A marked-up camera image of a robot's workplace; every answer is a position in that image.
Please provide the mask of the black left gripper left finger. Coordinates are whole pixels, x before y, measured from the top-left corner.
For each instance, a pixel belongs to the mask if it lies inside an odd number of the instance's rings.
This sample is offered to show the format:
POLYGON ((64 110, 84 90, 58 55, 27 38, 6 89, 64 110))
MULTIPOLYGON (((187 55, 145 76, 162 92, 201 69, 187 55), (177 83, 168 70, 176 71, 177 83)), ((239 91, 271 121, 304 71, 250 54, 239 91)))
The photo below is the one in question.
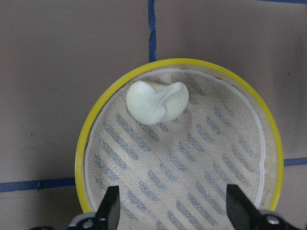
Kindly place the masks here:
POLYGON ((96 212, 98 230, 116 230, 119 223, 119 187, 107 188, 102 202, 96 212))

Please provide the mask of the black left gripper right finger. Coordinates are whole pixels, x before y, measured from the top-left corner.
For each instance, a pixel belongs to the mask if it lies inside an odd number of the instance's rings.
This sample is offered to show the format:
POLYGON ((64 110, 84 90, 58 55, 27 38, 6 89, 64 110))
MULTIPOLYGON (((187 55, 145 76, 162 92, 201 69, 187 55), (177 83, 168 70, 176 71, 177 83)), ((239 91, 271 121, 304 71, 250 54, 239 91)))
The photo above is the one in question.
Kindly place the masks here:
POLYGON ((235 230, 255 230, 260 212, 236 184, 226 187, 226 213, 235 230))

